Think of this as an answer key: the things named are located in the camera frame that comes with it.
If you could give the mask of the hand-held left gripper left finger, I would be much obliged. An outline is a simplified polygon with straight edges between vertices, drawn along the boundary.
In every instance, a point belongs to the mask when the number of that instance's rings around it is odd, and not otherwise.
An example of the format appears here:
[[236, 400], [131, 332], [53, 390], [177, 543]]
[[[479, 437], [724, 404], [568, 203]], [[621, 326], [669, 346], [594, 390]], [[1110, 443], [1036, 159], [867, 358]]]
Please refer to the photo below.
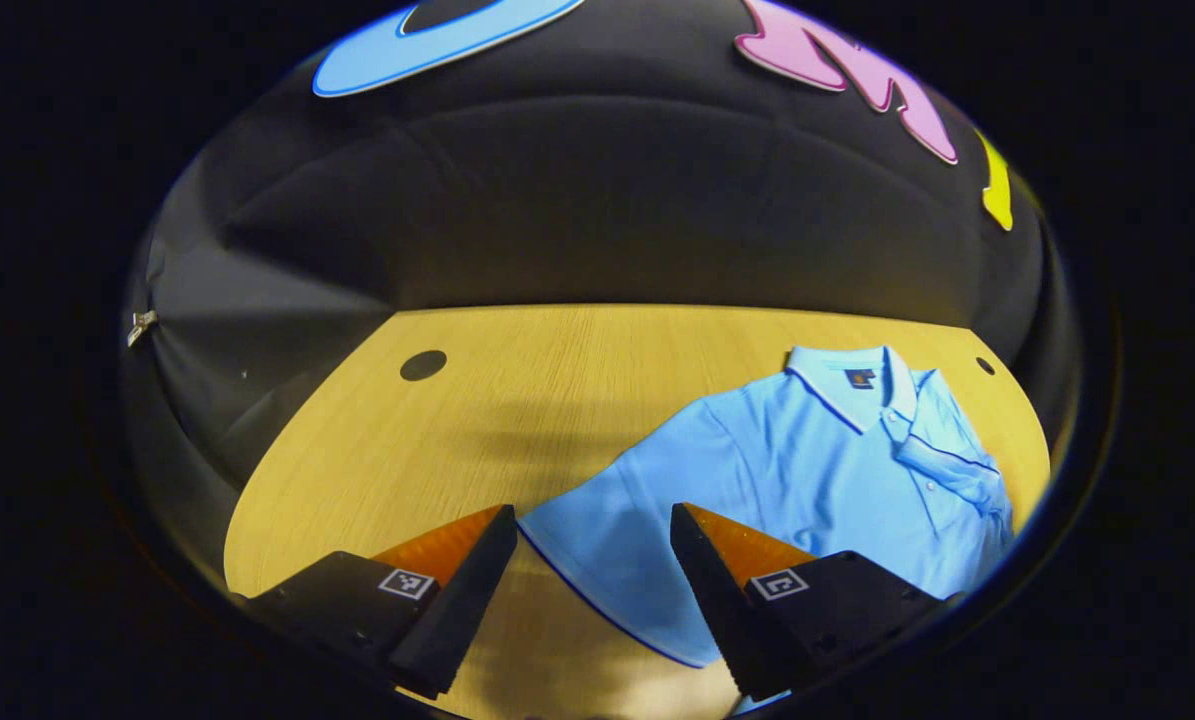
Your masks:
[[245, 609], [349, 673], [434, 700], [451, 693], [516, 544], [515, 507], [500, 503], [374, 556], [329, 552]]

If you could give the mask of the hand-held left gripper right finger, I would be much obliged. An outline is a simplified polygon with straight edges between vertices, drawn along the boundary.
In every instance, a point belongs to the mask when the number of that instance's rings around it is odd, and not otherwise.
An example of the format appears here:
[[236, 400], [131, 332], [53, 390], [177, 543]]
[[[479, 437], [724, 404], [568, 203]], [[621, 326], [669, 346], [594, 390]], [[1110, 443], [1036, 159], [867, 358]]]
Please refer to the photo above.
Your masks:
[[856, 550], [813, 556], [694, 503], [674, 503], [670, 542], [733, 681], [753, 701], [836, 679], [960, 599]]

